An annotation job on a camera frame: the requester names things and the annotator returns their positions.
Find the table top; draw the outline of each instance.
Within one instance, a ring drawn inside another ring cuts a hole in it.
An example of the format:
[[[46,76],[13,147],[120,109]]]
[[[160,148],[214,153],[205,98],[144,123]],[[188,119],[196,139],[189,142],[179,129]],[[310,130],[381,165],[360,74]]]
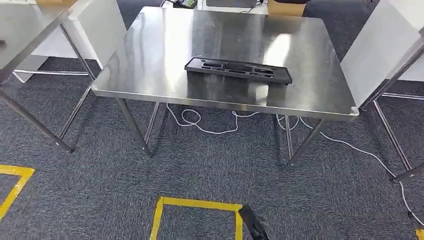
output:
[[[191,57],[287,67],[293,83],[187,73]],[[144,7],[91,87],[111,98],[337,121],[359,115],[318,18]]]
[[[0,3],[0,82],[57,28],[66,17],[63,7]]]

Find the metal frame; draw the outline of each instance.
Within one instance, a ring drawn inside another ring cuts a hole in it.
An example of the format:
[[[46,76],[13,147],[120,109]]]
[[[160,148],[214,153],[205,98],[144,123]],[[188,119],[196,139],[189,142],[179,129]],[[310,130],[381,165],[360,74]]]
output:
[[[148,143],[149,143],[150,134],[152,133],[153,124],[155,123],[156,115],[158,114],[160,102],[156,102],[154,104],[153,113],[151,114],[151,117],[150,117],[150,122],[147,127],[147,132],[146,132],[146,135],[143,137],[139,127],[137,126],[136,120],[134,119],[133,115],[130,112],[130,109],[128,108],[127,102],[123,98],[116,98],[116,101],[123,115],[125,116],[126,121],[128,122],[129,126],[132,128],[132,131],[134,132],[135,137],[140,143],[144,153],[148,157],[152,157],[152,152],[149,150]]]
[[[20,106],[18,103],[13,101],[10,97],[8,97],[4,92],[1,92],[1,98],[2,101],[6,102],[7,105],[9,105],[13,110],[15,110],[17,113],[19,113],[21,116],[26,118],[30,123],[32,123],[36,128],[38,128],[40,131],[42,131],[46,136],[48,136],[50,139],[52,139],[57,145],[61,146],[66,152],[70,153],[72,150],[71,148],[66,145],[63,142],[63,138],[65,134],[67,133],[69,127],[71,126],[72,122],[74,121],[77,113],[80,111],[81,106],[83,105],[85,99],[87,98],[87,95],[89,94],[91,90],[91,84],[96,79],[93,72],[91,71],[89,65],[87,64],[86,60],[83,58],[81,51],[78,49],[76,43],[71,38],[69,31],[65,27],[63,23],[60,24],[60,28],[69,42],[70,46],[72,47],[73,51],[75,52],[76,56],[78,57],[79,61],[81,62],[82,66],[85,69],[85,72],[68,72],[68,71],[26,71],[25,73],[35,73],[35,74],[51,74],[51,75],[81,75],[81,76],[89,76],[91,78],[90,84],[88,85],[87,89],[79,99],[78,103],[76,104],[75,108],[73,109],[71,115],[67,119],[65,125],[63,126],[62,131],[60,132],[59,136],[54,135],[50,130],[48,130],[45,126],[43,126],[33,115],[31,115],[27,110],[25,110],[22,106]]]
[[[284,166],[283,171],[287,172],[302,156],[308,146],[312,143],[312,141],[320,135],[321,129],[325,126],[326,121],[324,119],[320,119],[318,124],[313,128],[313,130],[309,133],[306,139],[302,142],[302,145],[296,150],[294,155],[290,155],[290,158],[287,164]],[[292,139],[290,135],[290,126],[287,124],[285,126],[285,131],[287,132],[287,144],[288,144],[288,152],[290,154],[290,148],[292,148]]]
[[[40,121],[37,120],[31,113],[29,113],[25,108],[20,106],[17,102],[7,96],[4,92],[0,92],[0,97],[2,102],[5,102],[10,108],[12,108],[15,112],[20,114],[30,123],[32,123],[37,129],[39,129],[43,134],[45,134],[48,138],[53,140],[57,145],[61,146],[63,150],[67,153],[71,152],[71,148],[64,143],[61,139],[59,139],[56,135],[54,135],[47,127],[45,127]]]
[[[156,115],[158,114],[160,102],[157,101],[154,104],[153,112],[150,117],[150,122],[148,124],[146,134],[143,137],[139,127],[137,126],[136,120],[134,119],[133,115],[130,113],[130,109],[128,108],[127,102],[123,98],[116,98],[116,101],[123,115],[125,116],[125,119],[127,120],[129,126],[134,132],[135,137],[140,143],[144,153],[148,157],[152,157],[152,152],[149,150],[148,143],[149,143],[150,135],[152,133],[153,125],[155,123]],[[289,161],[283,168],[283,171],[286,172],[287,170],[289,170],[291,166],[293,166],[301,158],[305,150],[308,149],[308,146],[320,134],[321,129],[324,127],[326,121],[323,119],[320,119],[318,124],[313,128],[312,132],[303,141],[302,145],[297,149],[295,153],[293,153],[292,135],[290,131],[289,116],[285,115],[284,119],[285,119],[285,129],[286,129],[285,132],[287,137],[287,146],[288,146],[288,155],[289,155]]]
[[[418,165],[417,167],[413,168],[408,158],[406,157],[404,151],[402,150],[401,145],[399,144],[399,141],[395,137],[395,134],[393,133],[392,128],[390,127],[389,122],[387,121],[386,117],[383,114],[383,111],[377,102],[377,99],[380,97],[390,97],[390,98],[401,98],[401,99],[412,99],[412,100],[424,100],[424,96],[416,96],[416,95],[407,95],[407,94],[397,94],[397,93],[387,93],[386,91],[397,81],[399,78],[420,58],[424,55],[424,45],[421,46],[406,62],[403,64],[399,70],[390,78],[384,80],[381,85],[365,100],[365,102],[360,106],[360,110],[364,110],[364,108],[370,104],[373,103],[378,116],[380,117],[384,128],[390,137],[390,141],[393,144],[394,148],[396,149],[397,154],[400,157],[400,160],[403,163],[403,166],[405,167],[406,171],[397,175],[393,178],[393,181],[400,182],[401,180],[404,180],[408,177],[413,177],[417,173],[424,171],[424,163]]]

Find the carpet floor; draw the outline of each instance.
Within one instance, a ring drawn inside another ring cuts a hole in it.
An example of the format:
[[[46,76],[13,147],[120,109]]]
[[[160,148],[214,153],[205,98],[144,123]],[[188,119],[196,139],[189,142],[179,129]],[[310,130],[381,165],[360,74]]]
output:
[[[143,6],[158,6],[160,1],[118,0],[118,4],[128,28]],[[342,59],[375,5],[362,0],[312,0],[304,15],[324,20]],[[42,69],[81,71],[78,61],[53,57]],[[2,88],[58,134],[88,83],[81,76],[35,75],[25,84],[11,77]],[[424,95],[424,84],[397,82],[391,91]],[[382,98],[380,104],[411,164],[422,163],[424,105],[395,98]],[[154,104],[129,100],[128,105],[144,133]],[[178,117],[188,108],[170,107]],[[391,183],[369,155],[320,136],[292,171],[284,173],[285,132],[270,114],[243,118],[238,131],[212,135],[178,126],[161,104],[149,158],[113,99],[90,93],[64,139],[75,148],[72,154],[52,144],[4,103],[0,108],[0,164],[35,169],[1,220],[0,239],[146,239],[161,196],[249,204],[267,220],[274,239],[415,238],[417,223],[408,217],[400,186]],[[200,125],[207,130],[235,127],[229,111],[190,108],[201,114]],[[353,122],[330,122],[324,132],[376,154],[395,174],[403,171],[373,107]],[[293,147],[299,147],[308,133],[302,124],[292,130]],[[15,176],[0,174],[0,198],[16,181]],[[424,174],[404,185],[409,206],[424,219]],[[158,237],[232,239],[234,232],[231,212],[166,205]],[[247,229],[243,238],[249,239]]]

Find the white cable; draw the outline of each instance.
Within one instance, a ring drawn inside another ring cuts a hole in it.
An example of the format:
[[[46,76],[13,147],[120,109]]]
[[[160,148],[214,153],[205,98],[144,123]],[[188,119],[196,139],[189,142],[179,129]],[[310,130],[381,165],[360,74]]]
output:
[[[286,128],[285,127],[283,127],[282,125],[281,125],[281,120],[283,120],[284,119],[284,116],[283,117],[281,117],[281,118],[278,118],[278,114],[276,114],[275,115],[275,117],[277,118],[277,122],[278,122],[278,125],[282,128],[282,129],[284,129],[284,130],[286,130]],[[291,127],[290,128],[290,131],[291,130],[293,130],[293,129],[295,129],[295,127],[298,125],[298,123],[299,123],[299,117],[298,116],[296,116],[296,118],[297,118],[297,120],[296,120],[296,123],[294,124],[294,126],[293,127]]]
[[[222,132],[215,132],[215,131],[208,131],[208,130],[205,130],[205,129],[201,128],[201,127],[198,125],[198,123],[202,120],[202,117],[200,116],[200,114],[199,114],[197,111],[195,111],[195,110],[193,110],[193,109],[184,109],[184,110],[182,111],[182,113],[181,113],[181,118],[182,118],[182,120],[184,120],[184,121],[185,121],[186,123],[188,123],[188,124],[182,124],[182,123],[180,123],[180,122],[178,121],[178,119],[177,119],[177,117],[175,116],[174,112],[170,109],[170,106],[168,105],[168,103],[166,104],[166,107],[167,107],[167,108],[168,108],[168,110],[171,112],[171,114],[172,114],[173,118],[175,119],[176,123],[177,123],[178,125],[180,125],[181,127],[196,126],[196,127],[197,127],[200,131],[202,131],[202,132],[205,132],[205,133],[208,133],[208,134],[216,134],[216,135],[220,135],[220,134],[227,134],[227,133],[232,133],[232,132],[237,131],[237,130],[239,129],[239,118],[248,118],[248,117],[251,117],[251,116],[256,115],[256,114],[258,114],[258,113],[259,113],[259,112],[254,112],[254,113],[249,114],[249,115],[238,115],[235,111],[231,111],[231,114],[233,114],[233,115],[235,116],[235,128],[234,128],[234,129],[232,129],[232,130],[227,130],[227,131],[222,131]],[[185,112],[192,112],[192,113],[196,114],[196,115],[199,117],[199,119],[198,119],[196,122],[189,121],[189,120],[187,120],[187,119],[184,117],[184,113],[185,113]]]
[[[399,184],[400,184],[400,188],[402,189],[402,198],[406,208],[412,214],[412,216],[424,227],[424,223],[420,221],[420,219],[418,219],[417,215],[415,215],[415,213],[410,209],[410,206],[408,206],[407,199],[405,198],[405,193],[404,193],[404,185],[402,184],[402,182],[399,182]]]
[[[306,124],[305,122],[304,122],[304,120],[300,117],[300,121],[302,121],[302,123],[306,126],[306,127],[308,127],[308,128],[310,128],[310,129],[313,129],[313,127],[311,127],[311,126],[309,126],[308,124]],[[327,135],[325,135],[324,133],[322,133],[322,132],[319,132],[324,138],[326,138],[326,139],[328,139],[328,140],[330,140],[330,141],[333,141],[333,142],[336,142],[336,143],[342,143],[342,144],[346,144],[346,145],[348,145],[349,147],[351,147],[351,148],[353,148],[353,149],[355,149],[355,150],[357,150],[357,151],[359,151],[359,152],[361,152],[361,153],[364,153],[364,154],[368,154],[368,155],[370,155],[370,156],[373,156],[375,159],[377,159],[379,162],[380,162],[380,164],[385,168],[385,170],[389,173],[389,174],[391,174],[393,177],[396,177],[396,175],[394,175],[393,174],[393,172],[391,172],[388,168],[387,168],[387,166],[380,160],[380,158],[378,158],[376,155],[374,155],[374,154],[372,154],[372,153],[370,153],[370,152],[367,152],[367,151],[364,151],[364,150],[361,150],[361,149],[359,149],[359,148],[357,148],[357,147],[354,147],[354,146],[352,146],[350,143],[348,143],[348,142],[345,142],[345,141],[342,141],[342,140],[337,140],[337,139],[333,139],[333,138],[331,138],[331,137],[329,137],[329,136],[327,136]],[[414,214],[414,212],[410,209],[410,207],[408,206],[408,203],[407,203],[407,199],[405,198],[405,193],[404,193],[404,185],[402,184],[402,182],[399,182],[399,184],[400,184],[400,188],[401,188],[401,190],[402,190],[402,198],[403,198],[403,202],[405,203],[405,206],[406,206],[406,208],[408,209],[408,211],[412,214],[412,216],[415,218],[415,220],[417,220],[423,227],[424,227],[424,223]]]
[[[201,117],[201,115],[197,112],[197,111],[195,111],[195,110],[193,110],[193,109],[185,109],[185,110],[183,110],[182,111],[182,113],[181,113],[181,118],[182,118],[182,120],[184,120],[186,123],[188,123],[188,124],[181,124],[179,121],[178,121],[178,119],[177,119],[177,117],[175,116],[175,114],[174,114],[174,112],[170,109],[170,107],[169,107],[169,105],[168,105],[168,103],[166,104],[166,107],[168,108],[168,110],[170,111],[170,113],[172,114],[172,116],[173,116],[173,118],[175,119],[175,121],[176,121],[176,123],[178,124],[178,125],[180,125],[181,127],[189,127],[189,126],[196,126],[200,131],[202,131],[202,132],[205,132],[205,133],[208,133],[208,134],[215,134],[215,135],[220,135],[220,134],[226,134],[226,133],[232,133],[232,132],[235,132],[235,131],[237,131],[238,129],[239,129],[239,118],[248,118],[248,117],[251,117],[251,116],[253,116],[253,115],[256,115],[256,114],[258,114],[259,112],[254,112],[254,113],[252,113],[252,114],[249,114],[249,115],[238,115],[235,111],[231,111],[231,114],[233,114],[234,116],[235,116],[235,129],[232,129],[232,130],[227,130],[227,131],[223,131],[223,132],[214,132],[214,131],[208,131],[208,130],[204,130],[203,128],[201,128],[199,125],[198,125],[198,123],[200,123],[200,121],[202,120],[202,117]],[[184,117],[184,113],[185,112],[192,112],[192,113],[194,113],[194,114],[196,114],[199,118],[198,118],[198,120],[196,121],[196,122],[192,122],[192,121],[189,121],[189,120],[187,120],[185,117]],[[286,128],[284,128],[282,125],[281,125],[281,120],[283,120],[284,119],[284,116],[283,117],[281,117],[281,118],[279,118],[279,116],[278,116],[278,114],[276,114],[275,115],[275,117],[276,117],[276,119],[277,119],[277,122],[278,122],[278,125],[282,128],[282,129],[284,129],[284,130],[286,130]],[[311,127],[311,126],[309,126],[308,124],[306,124],[306,122],[301,118],[301,117],[298,117],[298,116],[296,116],[297,117],[297,121],[296,121],[296,124],[292,127],[292,128],[290,128],[290,130],[293,130],[297,125],[298,125],[298,123],[299,123],[299,119],[300,119],[300,121],[306,126],[306,127],[308,127],[308,128],[310,128],[310,129],[313,129],[313,127]],[[364,151],[364,150],[361,150],[361,149],[359,149],[359,148],[357,148],[357,147],[354,147],[353,145],[351,145],[350,143],[348,143],[348,142],[345,142],[345,141],[342,141],[342,140],[337,140],[337,139],[334,139],[334,138],[331,138],[331,137],[329,137],[329,136],[327,136],[327,135],[325,135],[324,133],[322,133],[322,132],[319,132],[324,138],[326,138],[326,139],[328,139],[328,140],[330,140],[330,141],[333,141],[333,142],[336,142],[336,143],[342,143],[342,144],[346,144],[347,146],[349,146],[349,147],[351,147],[351,148],[353,148],[353,149],[355,149],[355,150],[357,150],[357,151],[359,151],[359,152],[361,152],[361,153],[364,153],[364,154],[367,154],[367,155],[370,155],[370,156],[372,156],[373,158],[375,158],[375,159],[377,159],[378,160],[378,162],[384,167],[384,169],[390,174],[390,175],[392,175],[393,177],[396,177],[396,175],[395,174],[393,174],[393,172],[392,171],[390,171],[388,168],[387,168],[387,166],[380,160],[380,158],[378,158],[376,155],[374,155],[374,154],[372,154],[372,153],[370,153],[370,152],[367,152],[367,151]],[[409,205],[408,205],[408,203],[407,203],[407,200],[406,200],[406,198],[405,198],[405,191],[404,191],[404,185],[401,183],[401,182],[399,182],[399,184],[400,184],[400,188],[401,188],[401,190],[402,190],[402,198],[403,198],[403,202],[405,203],[405,206],[406,206],[406,208],[408,209],[408,211],[412,214],[412,216],[424,227],[424,224],[423,224],[423,222],[414,214],[414,212],[412,212],[412,210],[410,209],[410,207],[409,207]]]

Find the yellow tape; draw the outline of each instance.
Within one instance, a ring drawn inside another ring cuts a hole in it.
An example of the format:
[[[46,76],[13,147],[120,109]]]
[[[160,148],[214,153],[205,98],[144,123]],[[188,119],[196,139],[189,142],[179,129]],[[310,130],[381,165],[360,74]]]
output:
[[[151,226],[150,240],[156,240],[158,237],[159,226],[161,224],[162,211],[164,209],[164,197],[159,197],[154,211],[153,225]]]
[[[6,212],[11,207],[12,203],[21,192],[22,188],[24,188],[24,185],[27,183],[28,179],[30,179],[30,177],[33,175],[34,171],[35,169],[29,167],[0,164],[0,174],[20,176],[12,191],[10,191],[4,202],[0,205],[0,220],[5,216]]]
[[[184,198],[163,197],[163,204],[192,208],[218,209],[224,211],[238,211],[243,206],[240,204],[223,203],[216,201],[202,201]]]
[[[235,212],[235,240],[242,240],[243,238],[243,219],[239,212]]]
[[[424,240],[424,229],[416,229],[415,233],[418,237],[418,240]]]
[[[239,214],[239,210],[243,207],[241,204],[231,204],[216,201],[202,201],[175,197],[161,196],[156,204],[154,211],[153,224],[151,227],[150,239],[156,240],[158,237],[159,226],[161,224],[162,211],[164,205],[174,205],[190,208],[204,208],[204,209],[218,209],[224,211],[231,211],[235,213],[235,239],[241,240],[243,238],[243,220]]]

